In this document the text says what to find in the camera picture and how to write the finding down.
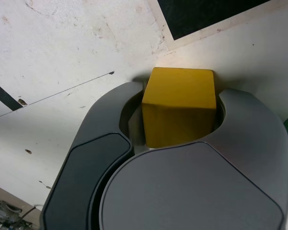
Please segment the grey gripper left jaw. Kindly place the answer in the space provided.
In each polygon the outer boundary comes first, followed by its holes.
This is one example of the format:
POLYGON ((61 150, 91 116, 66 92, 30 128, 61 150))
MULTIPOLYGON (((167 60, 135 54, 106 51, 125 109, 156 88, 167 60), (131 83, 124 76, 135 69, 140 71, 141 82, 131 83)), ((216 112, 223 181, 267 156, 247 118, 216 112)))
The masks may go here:
POLYGON ((134 155, 128 122, 143 98, 140 82, 99 98, 83 119, 40 216, 43 230, 97 230, 111 175, 134 155))

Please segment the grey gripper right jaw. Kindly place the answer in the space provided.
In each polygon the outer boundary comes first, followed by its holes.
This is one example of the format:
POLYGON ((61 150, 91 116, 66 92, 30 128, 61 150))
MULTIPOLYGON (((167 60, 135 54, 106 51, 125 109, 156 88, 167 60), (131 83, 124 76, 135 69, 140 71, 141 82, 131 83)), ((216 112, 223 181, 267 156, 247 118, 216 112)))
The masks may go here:
POLYGON ((127 160, 99 206, 102 230, 283 230, 288 215, 288 135, 248 92, 219 94, 224 119, 211 134, 127 160))

